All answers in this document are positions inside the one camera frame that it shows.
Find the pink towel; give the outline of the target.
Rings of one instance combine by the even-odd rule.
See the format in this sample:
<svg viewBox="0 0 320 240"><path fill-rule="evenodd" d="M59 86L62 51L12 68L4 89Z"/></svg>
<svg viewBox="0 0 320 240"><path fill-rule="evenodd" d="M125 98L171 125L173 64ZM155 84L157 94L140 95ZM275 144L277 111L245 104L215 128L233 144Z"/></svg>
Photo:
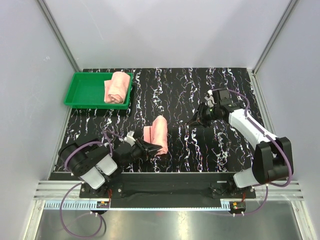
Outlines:
<svg viewBox="0 0 320 240"><path fill-rule="evenodd" d="M168 124L162 115L159 115L151 126L143 128L143 140L147 143L161 146L157 155L168 153Z"/></svg>
<svg viewBox="0 0 320 240"><path fill-rule="evenodd" d="M121 71L114 72L111 80L104 81L104 102L106 104L123 104L125 102L131 77Z"/></svg>

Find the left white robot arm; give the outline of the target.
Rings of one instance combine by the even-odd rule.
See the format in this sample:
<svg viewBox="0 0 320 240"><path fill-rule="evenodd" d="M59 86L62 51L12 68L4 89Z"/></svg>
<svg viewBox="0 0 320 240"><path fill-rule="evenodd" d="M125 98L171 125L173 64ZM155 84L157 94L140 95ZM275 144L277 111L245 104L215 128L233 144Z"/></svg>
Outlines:
<svg viewBox="0 0 320 240"><path fill-rule="evenodd" d="M116 148L107 148L93 139L60 148L58 157L63 161L64 169L82 181L83 196L103 198L111 195L111 183L124 167L137 160L153 158L161 148L161 145L141 138L125 137Z"/></svg>

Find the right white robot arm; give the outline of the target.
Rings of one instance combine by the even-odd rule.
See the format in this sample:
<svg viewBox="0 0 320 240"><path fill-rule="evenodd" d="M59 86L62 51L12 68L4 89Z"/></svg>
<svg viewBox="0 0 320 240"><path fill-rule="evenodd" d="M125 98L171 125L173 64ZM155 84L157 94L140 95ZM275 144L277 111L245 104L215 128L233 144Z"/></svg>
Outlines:
<svg viewBox="0 0 320 240"><path fill-rule="evenodd" d="M223 120L240 132L254 149L251 167L235 173L227 181L225 191L239 198L250 188L272 185L287 187L294 174L292 144L287 137L278 137L259 124L249 114L249 104L233 102L231 89L209 90L193 117L191 127L210 127L211 122Z"/></svg>

